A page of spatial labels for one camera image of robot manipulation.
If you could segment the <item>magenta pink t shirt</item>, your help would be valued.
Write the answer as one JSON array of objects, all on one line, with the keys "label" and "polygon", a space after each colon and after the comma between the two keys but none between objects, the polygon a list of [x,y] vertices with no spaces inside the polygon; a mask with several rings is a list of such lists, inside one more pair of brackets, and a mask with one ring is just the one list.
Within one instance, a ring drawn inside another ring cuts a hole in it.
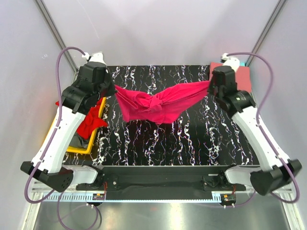
[{"label": "magenta pink t shirt", "polygon": [[180,83],[155,94],[115,86],[120,110],[125,122],[148,120],[156,124],[171,124],[182,112],[201,101],[210,82]]}]

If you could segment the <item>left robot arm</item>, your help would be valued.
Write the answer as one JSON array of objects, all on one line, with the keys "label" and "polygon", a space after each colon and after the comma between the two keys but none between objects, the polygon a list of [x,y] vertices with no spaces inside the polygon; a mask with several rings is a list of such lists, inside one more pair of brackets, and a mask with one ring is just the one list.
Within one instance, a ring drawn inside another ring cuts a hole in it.
[{"label": "left robot arm", "polygon": [[61,93],[57,113],[38,153],[21,164],[21,171],[53,191],[63,192],[70,185],[88,184],[97,190],[103,177],[91,166],[66,166],[62,161],[77,128],[97,102],[116,90],[102,52],[83,54],[86,63],[79,68],[73,84]]}]

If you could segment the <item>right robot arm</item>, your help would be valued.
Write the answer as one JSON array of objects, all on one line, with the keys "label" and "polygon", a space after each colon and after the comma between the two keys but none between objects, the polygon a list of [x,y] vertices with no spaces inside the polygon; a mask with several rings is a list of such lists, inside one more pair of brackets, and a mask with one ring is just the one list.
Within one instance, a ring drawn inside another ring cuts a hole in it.
[{"label": "right robot arm", "polygon": [[293,183],[296,192],[294,200],[297,201],[300,192],[295,177],[302,165],[298,159],[290,159],[262,121],[260,110],[264,101],[256,104],[249,92],[237,88],[236,72],[240,67],[238,55],[239,53],[222,54],[222,65],[212,70],[208,93],[215,97],[220,108],[242,130],[260,165],[258,168],[230,166],[218,177],[218,185],[224,190],[230,189],[234,184],[247,185],[265,196]]}]

